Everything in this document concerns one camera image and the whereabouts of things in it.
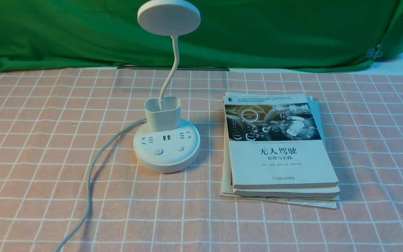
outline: desk lamp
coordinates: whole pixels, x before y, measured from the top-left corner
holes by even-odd
[[[164,174],[186,169],[197,158],[200,134],[181,118],[176,96],[164,96],[179,63],[178,36],[193,32],[200,25],[200,12],[184,0],[152,0],[139,8],[138,23],[150,33],[170,36],[175,60],[159,97],[144,103],[147,123],[133,138],[139,163],[150,171]]]

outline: book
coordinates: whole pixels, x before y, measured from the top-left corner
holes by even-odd
[[[312,104],[312,110],[316,110],[317,115],[319,115],[318,110],[318,102],[309,101],[309,104]],[[320,134],[323,135],[323,129],[319,128]],[[274,202],[274,203],[284,203],[284,204],[294,204],[294,205],[303,205],[310,207],[319,207],[319,208],[327,208],[327,209],[337,209],[337,200],[338,197],[332,199],[304,199],[304,198],[285,198],[285,197],[243,197],[234,194],[234,188],[231,180],[231,166],[230,166],[230,155],[229,155],[229,147],[228,147],[228,132],[227,125],[225,124],[224,129],[224,164],[222,168],[222,180],[221,180],[221,190],[220,195],[223,197],[232,197],[236,199],[243,200],[251,200],[251,201],[265,201],[265,202]]]
[[[227,93],[224,105],[234,189],[338,185],[306,96]]]

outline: lamp base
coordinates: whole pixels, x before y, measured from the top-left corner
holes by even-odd
[[[178,128],[169,131],[151,131],[142,125],[133,138],[133,148],[139,164],[160,174],[182,171],[194,163],[200,151],[197,128],[181,120]]]

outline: book cover illustration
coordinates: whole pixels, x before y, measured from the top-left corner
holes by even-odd
[[[225,105],[233,141],[321,140],[308,103]]]

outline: pink checkered tablecloth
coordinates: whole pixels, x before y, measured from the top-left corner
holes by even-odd
[[[88,163],[167,74],[0,74],[0,252],[55,249],[85,211]],[[320,102],[338,210],[219,196],[226,91]],[[64,251],[403,252],[403,76],[180,71],[170,93],[200,131],[195,164],[148,172],[129,132],[98,161],[91,217]]]

